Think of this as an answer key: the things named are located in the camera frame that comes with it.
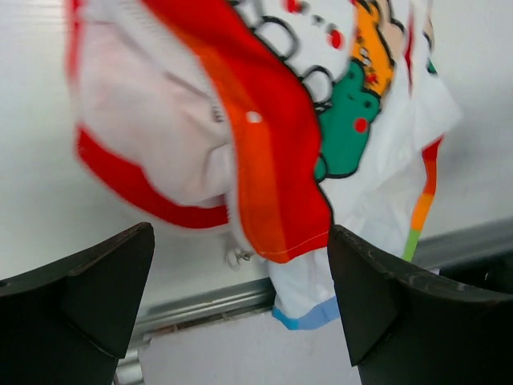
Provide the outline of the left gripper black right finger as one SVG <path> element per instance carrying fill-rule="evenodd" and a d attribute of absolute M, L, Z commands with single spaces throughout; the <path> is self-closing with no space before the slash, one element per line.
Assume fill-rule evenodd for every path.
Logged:
<path fill-rule="evenodd" d="M 335 225 L 328 256 L 362 383 L 511 383 L 511 225 L 424 241 L 417 261 Z"/>

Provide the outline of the colourful cartoon children's jacket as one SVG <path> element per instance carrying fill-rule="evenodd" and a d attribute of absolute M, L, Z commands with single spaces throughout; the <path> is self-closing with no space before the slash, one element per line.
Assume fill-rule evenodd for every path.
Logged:
<path fill-rule="evenodd" d="M 132 207 L 227 233 L 289 330 L 339 318 L 332 225 L 411 260 L 461 113 L 429 1 L 68 1 L 76 151 Z"/>

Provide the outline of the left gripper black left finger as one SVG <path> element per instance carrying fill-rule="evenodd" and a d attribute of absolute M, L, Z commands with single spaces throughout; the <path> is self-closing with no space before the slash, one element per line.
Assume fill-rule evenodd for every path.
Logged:
<path fill-rule="evenodd" d="M 3 384 L 110 384 L 127 353 L 155 248 L 139 223 L 1 282 Z"/>

